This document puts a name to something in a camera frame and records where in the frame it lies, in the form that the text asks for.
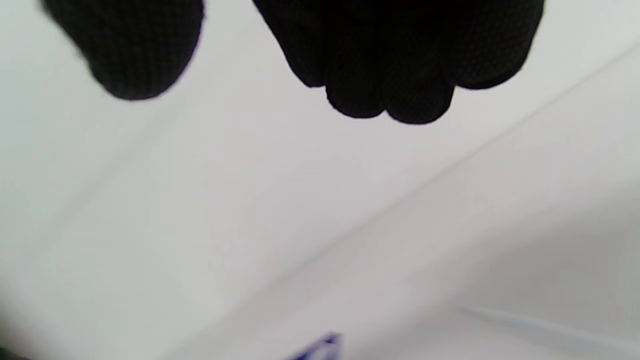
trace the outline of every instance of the black glove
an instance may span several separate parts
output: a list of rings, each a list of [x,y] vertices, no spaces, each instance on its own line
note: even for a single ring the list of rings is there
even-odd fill
[[[95,79],[116,97],[148,99],[182,74],[198,43],[202,0],[42,0]]]
[[[253,0],[289,66],[340,112],[442,116],[454,87],[498,85],[527,57],[544,0]]]

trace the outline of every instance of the blue printed mark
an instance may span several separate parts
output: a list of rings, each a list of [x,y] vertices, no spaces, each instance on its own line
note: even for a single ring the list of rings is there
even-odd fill
[[[331,333],[311,344],[291,360],[338,360],[340,334]]]

